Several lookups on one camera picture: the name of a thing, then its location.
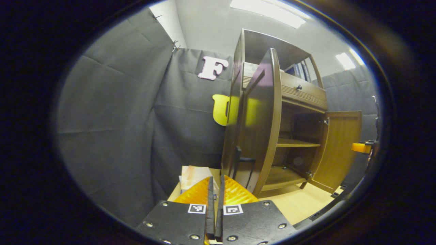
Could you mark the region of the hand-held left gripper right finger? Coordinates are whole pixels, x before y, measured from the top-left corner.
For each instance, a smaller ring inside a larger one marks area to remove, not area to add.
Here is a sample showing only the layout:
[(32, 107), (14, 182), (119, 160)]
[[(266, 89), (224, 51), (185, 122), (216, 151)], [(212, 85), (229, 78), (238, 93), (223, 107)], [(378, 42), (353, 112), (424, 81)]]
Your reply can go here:
[(222, 175), (216, 240), (223, 245), (274, 245), (296, 232), (272, 200), (259, 200)]

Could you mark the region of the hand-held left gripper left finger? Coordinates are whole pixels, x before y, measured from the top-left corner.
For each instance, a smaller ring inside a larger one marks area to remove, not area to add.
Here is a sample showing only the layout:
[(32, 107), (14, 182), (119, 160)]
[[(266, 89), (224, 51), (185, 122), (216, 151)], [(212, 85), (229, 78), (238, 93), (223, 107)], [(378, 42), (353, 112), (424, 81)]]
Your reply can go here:
[(159, 201), (136, 230), (164, 245), (208, 245), (214, 236), (213, 194), (213, 177), (206, 177), (175, 200)]

